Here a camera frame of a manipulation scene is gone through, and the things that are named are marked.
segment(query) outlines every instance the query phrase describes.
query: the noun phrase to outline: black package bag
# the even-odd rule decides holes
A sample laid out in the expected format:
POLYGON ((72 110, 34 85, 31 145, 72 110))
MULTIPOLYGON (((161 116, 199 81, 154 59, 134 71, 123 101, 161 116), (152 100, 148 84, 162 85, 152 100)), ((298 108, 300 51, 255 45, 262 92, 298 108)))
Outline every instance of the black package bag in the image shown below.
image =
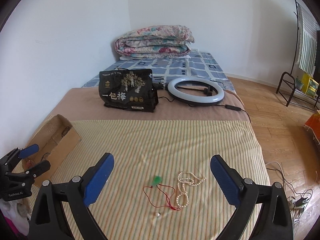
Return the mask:
POLYGON ((101 71, 99 77, 104 106, 144 112, 156 108, 158 95, 152 87, 151 69, 101 71))

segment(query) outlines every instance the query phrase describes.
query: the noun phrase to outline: metal rack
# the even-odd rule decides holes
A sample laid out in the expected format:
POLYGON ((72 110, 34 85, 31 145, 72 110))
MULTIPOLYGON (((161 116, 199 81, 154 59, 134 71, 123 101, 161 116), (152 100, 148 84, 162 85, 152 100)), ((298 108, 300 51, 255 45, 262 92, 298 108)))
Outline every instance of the metal rack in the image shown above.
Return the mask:
POLYGON ((306 95, 306 94, 303 93, 301 90, 297 89, 297 87, 296 87, 296 80, 295 80, 295 78, 292 76, 292 71, 293 71, 294 63, 295 63, 295 60, 296 60, 296 57, 297 57, 297 48, 298 48, 298 39, 299 39, 298 5, 297 5, 297 0, 294 0, 294 1, 295 1, 295 4, 296 4, 296 13, 294 13, 294 14, 295 14, 296 17, 297 17, 297 43, 296 43, 296 50, 295 50, 295 53, 294 53, 294 58, 293 58, 293 63, 292 63, 291 71, 290 71, 290 73, 287 72, 287 71, 285 71, 285 72, 282 73, 281 78, 280 78, 280 81, 279 81, 279 85, 278 85, 278 88, 277 88, 277 91, 276 91, 276 94, 279 93, 279 94, 284 98, 284 100, 287 102, 286 106, 288 106, 290 103, 292 103, 292 104, 295 104, 295 105, 298 105, 298 106, 302 106, 302 107, 307 108, 307 109, 310 109, 310 110, 315 110, 315 109, 319 109, 319 108, 317 107, 317 103, 318 103, 318 101, 319 101, 320 93, 319 93, 319 95, 317 95, 316 99, 314 99, 314 98, 306 95), (285 75, 287 75, 287 76, 289 76, 290 78, 292 78, 293 82, 289 82, 289 81, 285 80, 285 79, 284 79, 284 76, 285 76, 285 75), (291 92, 290 94, 287 94, 287 93, 285 93, 285 92, 281 92, 281 91, 280 91, 280 87, 281 87, 282 82, 286 83, 286 84, 290 87, 290 89, 292 90, 292 92, 291 92), (298 97, 294 96, 294 93, 295 93, 295 92, 298 92, 298 93, 300 93, 300 94, 302 94, 302 95, 304 95, 304 96, 312 99, 313 101, 315 101, 315 104, 312 104, 312 103, 310 103, 310 102, 308 102, 308 101, 306 101, 306 100, 304 100, 304 99, 302 99, 302 98, 298 98, 298 97), (301 105, 301 104, 299 104, 298 101, 297 101, 297 103, 291 102, 292 98, 295 98, 295 99, 297 99, 297 100, 300 100, 300 101, 303 101, 303 102, 305 102, 305 103, 307 103, 307 104, 310 104, 310 105, 312 105, 312 108, 311 108, 311 107, 308 107, 308 106, 306 106, 306 105, 301 105))

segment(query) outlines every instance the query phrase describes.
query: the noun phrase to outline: baseboard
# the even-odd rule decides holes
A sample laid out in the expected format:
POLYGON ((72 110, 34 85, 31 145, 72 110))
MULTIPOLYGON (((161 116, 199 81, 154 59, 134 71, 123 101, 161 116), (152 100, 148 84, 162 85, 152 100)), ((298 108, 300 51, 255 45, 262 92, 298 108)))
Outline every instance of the baseboard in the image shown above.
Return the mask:
POLYGON ((259 80, 259 79, 255 79, 255 78, 240 76, 240 75, 231 74, 231 73, 225 73, 225 74, 226 74, 227 77, 234 77, 234 78, 244 79, 244 80, 256 82, 256 83, 259 83, 259 84, 263 84, 263 85, 266 85, 266 86, 274 87, 274 88, 278 87, 278 85, 271 84, 269 82, 265 82, 263 80, 259 80))

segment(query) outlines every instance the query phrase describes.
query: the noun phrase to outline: white wall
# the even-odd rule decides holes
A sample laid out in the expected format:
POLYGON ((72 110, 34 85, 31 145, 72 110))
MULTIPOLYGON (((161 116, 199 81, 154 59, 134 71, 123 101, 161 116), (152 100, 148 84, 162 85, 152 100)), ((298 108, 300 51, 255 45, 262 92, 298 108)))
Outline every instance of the white wall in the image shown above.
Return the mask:
POLYGON ((0 156, 114 63, 114 41, 128 30, 128 0, 22 0, 0 33, 0 156))
POLYGON ((128 1, 132 29, 186 25, 196 39, 192 46, 212 53, 226 73, 278 84, 291 69, 294 0, 128 1))

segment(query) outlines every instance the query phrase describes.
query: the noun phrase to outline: tree illustration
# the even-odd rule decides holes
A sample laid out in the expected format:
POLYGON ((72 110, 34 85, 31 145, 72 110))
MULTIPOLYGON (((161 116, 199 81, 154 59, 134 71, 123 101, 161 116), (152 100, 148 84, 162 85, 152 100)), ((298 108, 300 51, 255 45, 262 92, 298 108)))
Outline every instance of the tree illustration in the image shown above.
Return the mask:
POLYGON ((125 91, 128 91, 128 86, 137 87, 135 89, 136 93, 139 93, 140 88, 146 85, 146 83, 132 71, 125 75, 125 77, 121 80, 121 84, 125 86, 125 91))

